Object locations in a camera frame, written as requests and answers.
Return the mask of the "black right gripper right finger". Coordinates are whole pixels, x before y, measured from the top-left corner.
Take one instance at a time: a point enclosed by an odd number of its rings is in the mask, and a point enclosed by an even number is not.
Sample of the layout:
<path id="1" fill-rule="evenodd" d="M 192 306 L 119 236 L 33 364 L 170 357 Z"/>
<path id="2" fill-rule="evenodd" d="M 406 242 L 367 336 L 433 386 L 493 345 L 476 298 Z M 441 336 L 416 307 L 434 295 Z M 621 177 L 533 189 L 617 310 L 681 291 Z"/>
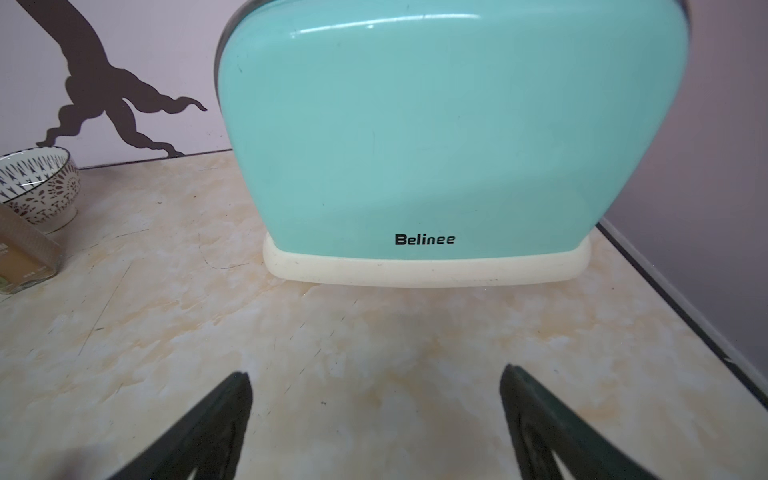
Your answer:
<path id="1" fill-rule="evenodd" d="M 520 366 L 507 365 L 500 396 L 521 477 L 653 479 Z"/>

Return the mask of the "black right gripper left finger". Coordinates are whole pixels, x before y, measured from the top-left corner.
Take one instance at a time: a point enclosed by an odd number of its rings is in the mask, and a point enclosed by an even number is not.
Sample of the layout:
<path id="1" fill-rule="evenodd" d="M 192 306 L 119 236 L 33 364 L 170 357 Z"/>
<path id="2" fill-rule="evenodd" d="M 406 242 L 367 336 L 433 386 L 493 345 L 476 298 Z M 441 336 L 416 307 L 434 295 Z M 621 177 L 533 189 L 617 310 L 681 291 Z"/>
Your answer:
<path id="1" fill-rule="evenodd" d="M 234 372 L 114 479 L 232 479 L 253 402 L 249 376 Z"/>

